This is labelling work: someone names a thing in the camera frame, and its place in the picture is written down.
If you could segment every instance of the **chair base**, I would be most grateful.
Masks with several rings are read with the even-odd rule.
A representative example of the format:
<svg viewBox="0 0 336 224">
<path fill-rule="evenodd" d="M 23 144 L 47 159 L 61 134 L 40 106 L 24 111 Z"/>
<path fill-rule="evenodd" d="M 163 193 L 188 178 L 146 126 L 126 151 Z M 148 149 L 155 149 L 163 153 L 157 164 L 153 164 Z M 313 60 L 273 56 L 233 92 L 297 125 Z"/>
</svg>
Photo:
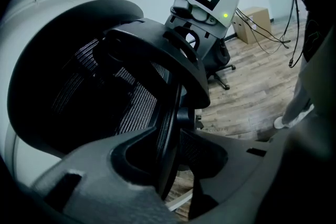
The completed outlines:
<svg viewBox="0 0 336 224">
<path fill-rule="evenodd" d="M 234 65 L 227 65 L 227 66 L 223 66 L 223 67 L 219 68 L 217 71 L 221 71 L 221 70 L 224 70 L 224 69 L 227 69 L 227 68 L 231 68 L 232 70 L 236 69 L 236 67 Z M 224 88 L 224 90 L 227 91 L 227 90 L 230 89 L 230 86 L 228 84 L 224 83 L 224 81 L 221 80 L 221 78 L 219 77 L 219 75 L 217 75 L 216 72 L 210 73 L 208 75 L 208 78 L 210 76 L 214 76 L 214 79 L 217 80 L 217 82 Z"/>
</svg>

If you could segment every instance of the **cardboard box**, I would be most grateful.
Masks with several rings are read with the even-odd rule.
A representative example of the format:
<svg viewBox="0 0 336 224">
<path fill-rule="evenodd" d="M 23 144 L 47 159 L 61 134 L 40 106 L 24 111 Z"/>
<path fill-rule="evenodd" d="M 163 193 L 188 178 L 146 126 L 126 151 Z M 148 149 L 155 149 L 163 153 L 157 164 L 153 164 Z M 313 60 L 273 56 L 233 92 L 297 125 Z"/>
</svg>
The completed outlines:
<svg viewBox="0 0 336 224">
<path fill-rule="evenodd" d="M 242 12 L 249 17 L 252 21 L 254 21 L 256 24 L 264 28 L 265 30 L 269 31 L 271 33 L 271 22 L 269 19 L 268 9 L 261 8 L 261 7 L 251 7 L 246 10 L 242 10 Z M 245 18 L 246 22 L 251 26 L 252 29 L 262 33 L 266 37 L 269 37 L 270 34 L 266 31 L 262 30 L 260 27 L 252 23 L 249 19 Z M 235 29 L 235 32 L 242 41 L 248 44 L 256 43 L 256 38 L 258 41 L 263 40 L 265 37 L 260 35 L 257 32 L 254 32 L 256 38 L 254 37 L 252 30 L 246 25 L 245 22 L 243 22 L 242 19 L 240 19 L 237 15 L 234 16 L 232 20 L 233 28 Z"/>
</svg>

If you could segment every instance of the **wooden floor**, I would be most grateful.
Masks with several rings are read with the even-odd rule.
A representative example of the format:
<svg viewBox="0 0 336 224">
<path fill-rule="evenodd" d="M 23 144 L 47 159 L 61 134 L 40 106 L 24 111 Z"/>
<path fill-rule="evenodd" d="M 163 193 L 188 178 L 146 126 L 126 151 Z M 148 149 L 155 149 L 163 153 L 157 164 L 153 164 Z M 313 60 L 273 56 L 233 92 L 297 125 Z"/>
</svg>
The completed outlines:
<svg viewBox="0 0 336 224">
<path fill-rule="evenodd" d="M 280 37 L 287 22 L 272 25 L 272 33 Z M 300 20 L 300 32 L 294 62 L 301 53 L 304 34 L 304 19 Z M 297 36 L 297 25 L 292 20 L 287 33 L 286 44 L 289 49 L 280 49 L 269 55 L 261 50 L 257 43 L 248 45 L 240 39 L 226 42 L 231 55 L 230 63 L 236 70 L 223 70 L 218 75 L 230 85 L 225 91 L 215 80 L 209 81 L 211 104 L 197 111 L 202 116 L 202 131 L 239 139 L 266 141 L 276 130 L 274 120 L 281 116 L 290 102 L 300 61 L 294 68 L 289 68 Z M 268 52 L 274 51 L 279 43 L 264 39 L 259 42 Z M 193 187 L 193 176 L 190 171 L 179 172 L 173 188 L 167 197 L 170 201 Z M 182 220 L 187 220 L 190 203 L 177 209 Z"/>
</svg>

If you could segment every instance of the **black plastic handle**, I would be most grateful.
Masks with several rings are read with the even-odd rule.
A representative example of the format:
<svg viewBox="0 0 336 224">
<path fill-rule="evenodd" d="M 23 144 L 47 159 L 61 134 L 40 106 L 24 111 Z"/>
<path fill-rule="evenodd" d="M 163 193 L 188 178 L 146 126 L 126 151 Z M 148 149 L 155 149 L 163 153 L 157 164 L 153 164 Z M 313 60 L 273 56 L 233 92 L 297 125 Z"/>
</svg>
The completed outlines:
<svg viewBox="0 0 336 224">
<path fill-rule="evenodd" d="M 147 60 L 170 71 L 186 88 L 191 108 L 210 105 L 204 65 L 190 44 L 175 31 L 144 18 L 110 30 L 106 42 L 111 45 L 112 56 L 126 64 Z"/>
</svg>

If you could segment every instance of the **wire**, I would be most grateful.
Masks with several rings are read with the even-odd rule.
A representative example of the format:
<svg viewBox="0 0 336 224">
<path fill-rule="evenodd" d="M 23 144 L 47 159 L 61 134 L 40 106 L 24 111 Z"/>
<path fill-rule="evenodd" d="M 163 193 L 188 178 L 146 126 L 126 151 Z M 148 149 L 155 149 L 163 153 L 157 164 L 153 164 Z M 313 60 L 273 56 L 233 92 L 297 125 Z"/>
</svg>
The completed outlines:
<svg viewBox="0 0 336 224">
<path fill-rule="evenodd" d="M 270 39 L 269 37 L 266 37 L 266 36 L 263 35 L 263 36 L 266 37 L 267 39 L 269 39 L 269 40 L 271 40 L 271 41 L 273 41 L 273 42 L 279 42 L 279 43 L 282 43 L 282 44 L 284 44 L 284 43 L 290 43 L 290 40 L 281 41 L 280 39 L 276 38 L 275 36 L 272 35 L 272 33 L 270 33 L 269 31 L 267 31 L 266 29 L 262 28 L 260 25 L 256 24 L 252 19 L 250 19 L 249 17 L 247 17 L 243 12 L 241 12 L 241 10 L 240 10 L 239 8 L 237 8 L 237 10 L 238 10 L 238 12 L 239 12 L 242 16 L 246 17 L 246 18 L 249 19 L 252 23 L 254 23 L 256 26 L 258 26 L 258 27 L 261 28 L 262 30 L 264 30 L 264 31 L 266 31 L 267 33 L 269 33 L 272 37 L 274 37 L 275 40 L 272 40 L 272 39 Z"/>
<path fill-rule="evenodd" d="M 302 52 L 298 58 L 298 60 L 295 62 L 294 65 L 293 64 L 293 59 L 294 59 L 294 54 L 295 54 L 295 51 L 296 51 L 296 47 L 298 45 L 298 41 L 299 41 L 299 28 L 300 28 L 300 20 L 299 20 L 299 8 L 298 8 L 298 0 L 295 0 L 295 6 L 296 6 L 296 19 L 297 19 L 297 24 L 298 24 L 298 35 L 296 37 L 296 42 L 295 42 L 295 47 L 294 47 L 294 51 L 293 51 L 293 54 L 292 54 L 292 58 L 289 60 L 289 67 L 290 68 L 293 68 L 297 62 L 299 61 L 299 59 L 301 58 L 301 55 L 303 53 L 303 47 L 302 47 Z"/>
<path fill-rule="evenodd" d="M 244 19 L 243 19 L 237 12 L 236 12 L 236 14 L 237 14 L 237 16 L 238 16 L 240 19 L 244 20 Z M 258 43 L 259 47 L 260 47 L 265 53 L 272 55 L 272 54 L 274 54 L 275 52 L 277 52 L 278 49 L 281 47 L 282 44 L 280 44 L 279 47 L 278 47 L 275 51 L 273 51 L 273 52 L 268 52 L 268 51 L 266 51 L 266 50 L 260 45 L 260 43 L 259 43 L 259 41 L 258 41 L 256 35 L 254 34 L 254 32 L 257 32 L 257 33 L 259 33 L 259 32 L 258 32 L 258 31 L 255 31 L 255 30 L 251 27 L 251 25 L 249 25 L 248 23 L 247 23 L 247 25 L 248 25 L 248 27 L 252 30 L 252 34 L 253 34 L 253 36 L 254 36 L 256 42 Z"/>
<path fill-rule="evenodd" d="M 288 26 L 289 26 L 290 19 L 292 18 L 292 13 L 293 13 L 293 8 L 294 8 L 294 1 L 295 1 L 295 0 L 292 0 L 292 6 L 291 6 L 291 8 L 290 8 L 289 18 L 288 18 L 288 22 L 287 22 L 285 31 L 283 32 L 283 35 L 279 38 L 279 39 L 282 38 L 282 41 L 283 41 L 284 38 L 285 38 L 285 34 L 286 34 L 286 32 L 287 32 L 287 28 L 288 28 Z"/>
</svg>

